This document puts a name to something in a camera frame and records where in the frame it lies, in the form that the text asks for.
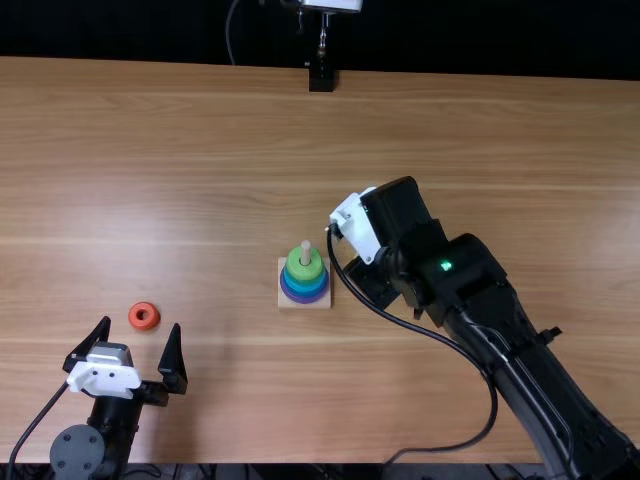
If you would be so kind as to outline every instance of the black cable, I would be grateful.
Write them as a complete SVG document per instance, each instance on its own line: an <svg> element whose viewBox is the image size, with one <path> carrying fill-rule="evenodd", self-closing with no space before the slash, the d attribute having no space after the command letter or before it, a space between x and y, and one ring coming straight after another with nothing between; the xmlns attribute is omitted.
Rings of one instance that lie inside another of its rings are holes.
<svg viewBox="0 0 640 480"><path fill-rule="evenodd" d="M518 477L520 480L525 480L524 475L520 473L520 470L518 470L516 467L514 467L510 463L507 463L506 465L509 470L511 470L513 473L516 474L516 477Z"/></svg>
<svg viewBox="0 0 640 480"><path fill-rule="evenodd" d="M202 472L202 475L204 476L205 480L215 480L216 478L216 469L217 469L217 465L211 465L208 464L209 468L211 469L210 473L207 473L207 471L204 468L204 465L202 465L201 463L198 464L198 468L200 469L200 472Z"/></svg>
<svg viewBox="0 0 640 480"><path fill-rule="evenodd" d="M233 12L238 6L240 0L231 0L229 10L227 10L227 18L224 22L224 41L227 46L227 54L229 55L229 61L231 65L236 64L236 59L233 56L233 50L231 49L231 19L233 18Z"/></svg>
<svg viewBox="0 0 640 480"><path fill-rule="evenodd" d="M496 474L493 468L491 468L491 465L485 463L484 466L489 471L489 475L491 475L491 478L493 478L493 480L500 480L500 477Z"/></svg>
<svg viewBox="0 0 640 480"><path fill-rule="evenodd" d="M149 471L149 470L145 470L144 468L136 468L135 470L129 470L127 473L125 473L124 475L122 475L122 478L126 478L129 475L133 475L134 473L146 473L147 475L149 475L150 477L153 478L160 478L162 477L162 470L160 470L156 465L154 465L153 463L145 463L144 464L145 467L150 467L153 469L153 471Z"/></svg>
<svg viewBox="0 0 640 480"><path fill-rule="evenodd" d="M51 465L37 463L25 464L22 472L24 480L42 480L52 470Z"/></svg>
<svg viewBox="0 0 640 480"><path fill-rule="evenodd" d="M337 471L333 465L323 463L322 465L317 465L315 463L310 463L311 468L315 469L324 480L339 480L344 478L341 472Z"/></svg>
<svg viewBox="0 0 640 480"><path fill-rule="evenodd" d="M67 384L66 381L60 386L58 391L53 394L53 397L51 397L51 400L49 400L47 404L44 406L44 408L40 410L40 413L36 416L36 418L33 419L33 422L31 422L31 424L24 431L24 433L18 440L18 443L16 443L16 446L13 447L13 450L11 451L11 455L9 456L9 464L7 465L7 480L13 480L13 473L16 465L16 457L18 456L18 452L20 451L20 448L22 448L22 445L24 444L24 442L26 442L27 438L29 438L29 435L31 435L31 433L36 429L36 427L38 426L40 421L45 417L45 415L49 413L49 410L51 410L51 407L53 407L56 404L56 402L62 396L62 394L64 393L64 391L67 389L68 386L69 385Z"/></svg>
<svg viewBox="0 0 640 480"><path fill-rule="evenodd" d="M474 435L470 439L464 442L456 443L453 445L446 445L443 447L403 448L401 450L398 450L389 460L386 461L385 464L386 465L391 464L396 460L398 460L398 458L400 458L401 456L407 453L454 452L457 450L463 450L465 448L472 447L473 445L482 441L489 434L489 432L493 428L493 425L496 423L496 418L498 417L498 393L496 392L496 387L491 381L491 378L489 378L489 375L487 374L487 372L485 372L485 370L482 368L482 366L478 363L478 361L473 357L473 355L470 352L468 352L465 348L458 345L456 342L454 342L450 338L445 337L444 335L441 335L429 329L419 327L417 325L414 325L413 323L407 322L406 320L402 320L401 318L398 318L395 315L385 312L384 310L382 310L381 308L378 308L375 304L373 304L362 293L360 293L360 291L353 285L353 283L351 283L346 273L344 273L344 271L342 270L342 267L338 263L338 259L336 258L336 255L333 251L332 237L334 234L336 234L336 237L337 237L337 232L336 232L337 228L338 228L337 225L331 224L327 229L327 252L329 254L329 260L331 260L331 265L333 265L333 269L335 270L336 275L338 275L342 283L344 283L344 286L347 287L347 289L351 293L353 293L353 295L358 300L360 300L360 302L365 307L367 307L372 312L380 315L382 318L389 320L390 322L395 323L396 325L399 325L403 328L411 330L412 332L420 333L421 335L425 335L433 340L443 343L444 345L452 348L453 350L458 352L460 355L462 355L464 358L466 358L469 361L469 363L471 363L474 367L476 367L476 369L482 376L482 379L487 384L487 388L489 389L489 396L491 397L491 410L489 412L489 418L487 419L487 423L482 428L482 430L480 430L476 435Z"/></svg>

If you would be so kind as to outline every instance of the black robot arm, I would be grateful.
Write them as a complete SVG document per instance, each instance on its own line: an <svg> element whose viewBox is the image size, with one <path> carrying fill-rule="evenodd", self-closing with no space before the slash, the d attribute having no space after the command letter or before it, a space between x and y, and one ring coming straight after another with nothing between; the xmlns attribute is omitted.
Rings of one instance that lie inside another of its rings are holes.
<svg viewBox="0 0 640 480"><path fill-rule="evenodd" d="M352 207L365 212L379 248L368 264L358 258L347 266L350 278L382 309L402 294L416 318L426 311L470 352L529 433L551 478L640 479L633 443L551 353L548 344L560 329L535 330L480 240L469 234L447 240L411 177L363 194ZM338 218L340 230L353 236L352 214Z"/></svg>
<svg viewBox="0 0 640 480"><path fill-rule="evenodd" d="M129 348L107 342L110 323L109 317L104 317L65 359L63 370L70 374L69 384L93 397L94 404L86 425L67 428L51 446L51 466L57 480L120 478L138 431L142 407L165 407L169 394L184 395L187 391L177 323L158 365L161 382L136 377ZM123 383L113 383L119 376L125 378Z"/></svg>

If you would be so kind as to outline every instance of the green ring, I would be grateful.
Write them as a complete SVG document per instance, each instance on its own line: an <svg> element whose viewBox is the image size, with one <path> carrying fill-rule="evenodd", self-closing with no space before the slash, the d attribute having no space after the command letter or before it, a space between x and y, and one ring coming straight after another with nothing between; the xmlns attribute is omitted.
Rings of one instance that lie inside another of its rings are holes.
<svg viewBox="0 0 640 480"><path fill-rule="evenodd" d="M299 282L311 282L324 273L324 260L317 249L311 250L311 262L307 266L300 263L301 256L302 247L296 247L287 257L287 271L293 278Z"/></svg>

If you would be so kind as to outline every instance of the orange ring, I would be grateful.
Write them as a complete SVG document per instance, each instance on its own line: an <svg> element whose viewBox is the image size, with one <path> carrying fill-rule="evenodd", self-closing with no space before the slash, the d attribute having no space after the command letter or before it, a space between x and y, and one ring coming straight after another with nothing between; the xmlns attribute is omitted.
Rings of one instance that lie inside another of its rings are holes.
<svg viewBox="0 0 640 480"><path fill-rule="evenodd" d="M151 330L160 323L160 312L153 303L136 303L129 310L129 323L136 330Z"/></svg>

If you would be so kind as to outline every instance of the wooden table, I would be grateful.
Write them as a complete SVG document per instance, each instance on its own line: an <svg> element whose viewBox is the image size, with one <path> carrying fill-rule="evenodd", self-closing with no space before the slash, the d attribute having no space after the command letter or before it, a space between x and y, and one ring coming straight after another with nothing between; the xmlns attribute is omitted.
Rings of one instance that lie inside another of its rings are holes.
<svg viewBox="0 0 640 480"><path fill-rule="evenodd" d="M276 308L277 257L324 251L340 201L408 174L640 440L639 132L631 82L343 72L309 94L304 70L0 59L2 457L105 314L150 379L183 328L189 391L145 407L132 461L380 462L472 436L486 387L453 352L341 285L332 310ZM143 300L162 311L149 334L127 322ZM91 406L66 393L20 460L48 461ZM411 460L538 459L502 403L480 445Z"/></svg>

